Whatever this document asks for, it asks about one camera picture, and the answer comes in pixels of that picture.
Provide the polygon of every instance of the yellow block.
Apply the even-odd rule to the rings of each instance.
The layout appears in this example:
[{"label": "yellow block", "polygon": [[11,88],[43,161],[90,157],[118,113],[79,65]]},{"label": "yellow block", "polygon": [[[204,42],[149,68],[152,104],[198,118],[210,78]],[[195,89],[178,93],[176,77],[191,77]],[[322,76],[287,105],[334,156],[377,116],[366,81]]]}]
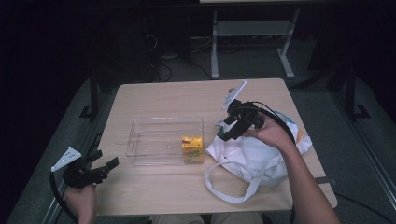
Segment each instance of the yellow block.
[{"label": "yellow block", "polygon": [[184,163],[195,164],[204,162],[204,141],[202,136],[183,136],[181,148]]}]

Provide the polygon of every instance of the floor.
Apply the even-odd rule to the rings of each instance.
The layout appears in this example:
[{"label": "floor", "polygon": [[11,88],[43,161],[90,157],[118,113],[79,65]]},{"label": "floor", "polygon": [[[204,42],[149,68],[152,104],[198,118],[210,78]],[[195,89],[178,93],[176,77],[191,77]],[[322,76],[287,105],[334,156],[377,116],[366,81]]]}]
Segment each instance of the floor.
[{"label": "floor", "polygon": [[[279,77],[292,86],[318,72],[307,69],[315,40],[295,40],[290,45],[288,57],[296,77],[285,78],[276,53],[281,43],[279,39],[268,39],[259,48],[234,46],[221,51],[219,79]],[[208,80],[208,49],[193,53],[193,63],[186,63],[177,56],[172,59],[167,57],[162,60],[159,69],[161,79],[156,78],[154,82],[168,78],[171,82]],[[395,181],[396,127],[376,102],[370,87],[359,79],[356,80],[356,105],[363,105],[371,117],[351,121],[344,110],[345,90],[337,93],[328,91],[326,84],[329,78],[324,77],[302,90],[290,89],[290,94],[324,171],[332,181],[338,199],[335,211],[344,223],[396,223],[396,206],[389,199],[391,195],[384,191],[386,185],[380,181],[381,176],[376,174],[376,168],[367,156],[370,154],[367,151],[372,150],[388,172],[389,179]],[[99,93],[100,109],[96,119],[82,119],[79,117],[82,109],[90,105],[89,84],[87,80],[80,87],[67,108],[8,223],[72,223],[65,213],[59,213],[53,201],[48,172],[67,147],[88,148],[94,137],[105,128],[117,89]],[[56,178],[61,186],[60,175],[57,174]],[[290,211],[268,212],[265,215],[273,223],[289,223]],[[97,218],[97,223],[146,221],[146,217]]]}]

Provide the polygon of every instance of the white bag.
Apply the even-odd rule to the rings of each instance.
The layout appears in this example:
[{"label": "white bag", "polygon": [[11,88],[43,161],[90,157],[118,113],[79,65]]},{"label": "white bag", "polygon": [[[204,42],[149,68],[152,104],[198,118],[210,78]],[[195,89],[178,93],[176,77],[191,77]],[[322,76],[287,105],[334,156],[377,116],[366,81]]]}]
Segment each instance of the white bag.
[{"label": "white bag", "polygon": [[[308,151],[312,146],[310,137],[303,135],[297,124],[291,119],[281,113],[276,113],[290,128],[300,153],[304,154]],[[235,122],[231,125],[222,122],[219,125],[223,127],[224,132],[228,132],[234,124]],[[256,193],[259,186],[275,186],[287,175],[280,152],[254,137],[241,136],[236,140],[230,139],[224,142],[216,136],[205,151],[218,162],[206,171],[206,186],[213,194],[229,203],[243,203]],[[226,195],[213,188],[209,177],[210,172],[217,166],[223,166],[234,175],[250,183],[244,197]]]}]

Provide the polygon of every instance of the human hand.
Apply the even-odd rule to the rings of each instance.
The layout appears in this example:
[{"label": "human hand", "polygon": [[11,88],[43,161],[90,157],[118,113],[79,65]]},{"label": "human hand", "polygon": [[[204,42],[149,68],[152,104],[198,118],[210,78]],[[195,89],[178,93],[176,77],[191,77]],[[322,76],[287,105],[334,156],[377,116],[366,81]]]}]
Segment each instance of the human hand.
[{"label": "human hand", "polygon": [[67,204],[77,213],[78,223],[94,223],[96,216],[95,185],[82,189],[68,188],[64,193]]},{"label": "human hand", "polygon": [[259,117],[264,120],[264,125],[260,129],[247,130],[244,133],[246,137],[255,137],[268,146],[275,147],[280,151],[295,147],[286,131],[276,121],[269,116],[259,112]]}]

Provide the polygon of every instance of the transparent storage bin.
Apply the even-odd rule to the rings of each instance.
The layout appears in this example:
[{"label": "transparent storage bin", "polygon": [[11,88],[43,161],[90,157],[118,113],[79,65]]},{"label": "transparent storage bin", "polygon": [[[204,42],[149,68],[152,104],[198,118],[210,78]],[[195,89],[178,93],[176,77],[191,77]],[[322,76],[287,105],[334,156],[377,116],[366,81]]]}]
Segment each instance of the transparent storage bin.
[{"label": "transparent storage bin", "polygon": [[[201,137],[203,140],[203,126],[201,117],[134,119],[126,156],[133,165],[203,162],[204,146],[198,154],[195,151],[186,155],[182,150],[183,136]],[[194,157],[192,162],[189,160],[191,156]]]}]

